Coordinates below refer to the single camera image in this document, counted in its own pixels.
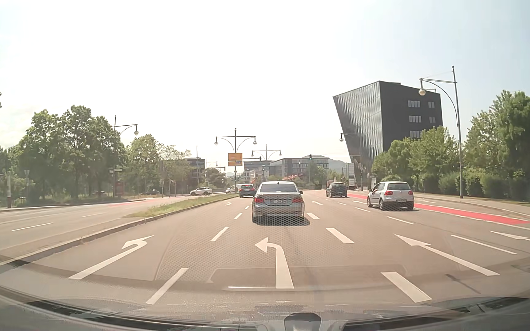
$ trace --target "silver sedan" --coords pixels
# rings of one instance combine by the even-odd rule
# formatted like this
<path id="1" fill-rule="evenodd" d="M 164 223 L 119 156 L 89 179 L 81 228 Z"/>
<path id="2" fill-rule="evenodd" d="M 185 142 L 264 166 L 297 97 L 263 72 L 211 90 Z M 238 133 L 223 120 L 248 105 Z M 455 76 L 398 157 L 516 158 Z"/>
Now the silver sedan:
<path id="1" fill-rule="evenodd" d="M 259 217 L 304 218 L 304 199 L 292 181 L 265 181 L 253 199 L 253 222 Z"/>

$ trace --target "black building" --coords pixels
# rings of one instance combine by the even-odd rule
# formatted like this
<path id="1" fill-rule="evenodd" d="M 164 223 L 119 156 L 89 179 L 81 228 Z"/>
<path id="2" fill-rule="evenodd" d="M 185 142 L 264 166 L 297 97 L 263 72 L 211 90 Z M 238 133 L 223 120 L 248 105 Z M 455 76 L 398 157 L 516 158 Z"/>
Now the black building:
<path id="1" fill-rule="evenodd" d="M 400 83 L 377 81 L 335 95 L 335 107 L 344 140 L 355 167 L 356 178 L 363 177 L 379 153 L 387 151 L 394 140 L 420 138 L 425 129 L 443 125 L 440 94 Z"/>

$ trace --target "rear window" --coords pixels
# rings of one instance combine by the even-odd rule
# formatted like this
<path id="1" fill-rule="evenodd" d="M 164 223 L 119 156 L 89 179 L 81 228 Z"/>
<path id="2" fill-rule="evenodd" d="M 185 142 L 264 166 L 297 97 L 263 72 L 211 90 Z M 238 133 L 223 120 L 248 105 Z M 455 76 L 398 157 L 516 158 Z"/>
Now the rear window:
<path id="1" fill-rule="evenodd" d="M 391 183 L 387 184 L 387 189 L 394 191 L 407 191 L 410 190 L 410 186 L 408 183 Z"/>
<path id="2" fill-rule="evenodd" d="M 261 192 L 298 192 L 294 184 L 263 184 L 261 185 Z"/>

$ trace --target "black hatchback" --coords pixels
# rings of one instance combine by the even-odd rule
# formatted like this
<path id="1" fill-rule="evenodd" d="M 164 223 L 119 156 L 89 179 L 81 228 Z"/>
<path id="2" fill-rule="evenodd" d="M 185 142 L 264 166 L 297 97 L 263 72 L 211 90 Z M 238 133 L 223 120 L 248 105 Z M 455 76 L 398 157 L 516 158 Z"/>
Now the black hatchback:
<path id="1" fill-rule="evenodd" d="M 255 196 L 255 187 L 253 184 L 243 184 L 239 187 L 239 197 L 254 197 Z"/>
<path id="2" fill-rule="evenodd" d="M 330 183 L 326 189 L 327 197 L 341 196 L 347 198 L 347 185 L 344 183 Z"/>

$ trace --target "street lamp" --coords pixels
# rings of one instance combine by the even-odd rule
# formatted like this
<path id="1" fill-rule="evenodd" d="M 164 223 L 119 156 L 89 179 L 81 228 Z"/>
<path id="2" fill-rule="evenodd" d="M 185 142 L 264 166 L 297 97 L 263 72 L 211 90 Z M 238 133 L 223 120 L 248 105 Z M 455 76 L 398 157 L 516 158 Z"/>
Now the street lamp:
<path id="1" fill-rule="evenodd" d="M 122 133 L 124 133 L 124 131 L 126 131 L 127 129 L 131 128 L 131 127 L 134 127 L 134 135 L 138 135 L 138 124 L 125 124 L 125 125 L 116 125 L 116 115 L 114 115 L 114 131 L 116 131 L 116 128 L 122 128 L 124 127 L 124 129 L 122 130 L 122 132 L 120 132 L 118 134 L 118 137 L 122 135 Z M 113 175 L 113 181 L 114 181 L 114 185 L 112 186 L 112 197 L 115 197 L 116 195 L 116 165 L 115 165 L 115 162 L 112 162 L 112 175 Z"/>
<path id="2" fill-rule="evenodd" d="M 461 155 L 461 123 L 459 121 L 459 98 L 457 96 L 457 80 L 455 79 L 455 66 L 451 66 L 451 71 L 453 72 L 453 80 L 452 81 L 444 81 L 440 79 L 428 79 L 428 78 L 421 78 L 421 88 L 418 90 L 418 94 L 420 96 L 423 96 L 426 94 L 426 89 L 423 88 L 422 83 L 423 82 L 429 82 L 433 84 L 434 86 L 437 86 L 441 91 L 443 91 L 449 100 L 451 101 L 451 104 L 453 105 L 453 110 L 455 110 L 455 116 L 457 120 L 457 134 L 458 134 L 458 144 L 459 144 L 459 198 L 463 199 L 463 165 L 462 165 L 462 155 Z M 453 102 L 453 99 L 449 96 L 449 93 L 447 93 L 444 89 L 441 88 L 441 86 L 438 86 L 434 82 L 443 82 L 448 84 L 453 84 L 455 86 L 455 102 Z"/>
<path id="3" fill-rule="evenodd" d="M 218 145 L 218 138 L 220 139 L 224 139 L 226 141 L 228 141 L 228 143 L 230 144 L 230 147 L 232 147 L 232 150 L 233 150 L 233 153 L 237 153 L 237 151 L 239 150 L 239 147 L 245 142 L 247 141 L 248 139 L 253 139 L 253 145 L 256 145 L 257 144 L 257 136 L 256 135 L 236 135 L 236 128 L 234 128 L 234 135 L 225 135 L 225 136 L 217 136 L 216 137 L 216 141 L 214 142 L 214 145 Z M 232 145 L 232 143 L 226 139 L 226 138 L 234 138 L 234 145 Z M 236 139 L 237 138 L 245 138 L 245 140 L 242 140 L 240 142 L 240 144 L 237 145 L 236 143 Z M 236 162 L 234 163 L 235 166 L 234 166 L 234 193 L 237 192 L 236 190 Z"/>
<path id="4" fill-rule="evenodd" d="M 264 150 L 264 151 L 251 151 L 251 157 L 255 156 L 255 155 L 254 155 L 254 152 L 257 152 L 257 153 L 259 153 L 259 154 L 261 154 L 261 152 L 265 152 L 265 155 L 263 155 L 263 154 L 261 154 L 261 155 L 265 158 L 265 161 L 267 161 L 267 160 L 269 160 L 269 158 L 273 155 L 273 153 L 271 153 L 271 154 L 269 154 L 269 156 L 268 156 L 268 154 L 267 154 L 268 151 L 271 151 L 271 152 L 273 152 L 273 153 L 275 153 L 275 152 L 279 152 L 279 156 L 282 156 L 282 150 L 268 150 L 268 149 L 267 149 L 267 144 L 265 144 L 265 150 Z"/>

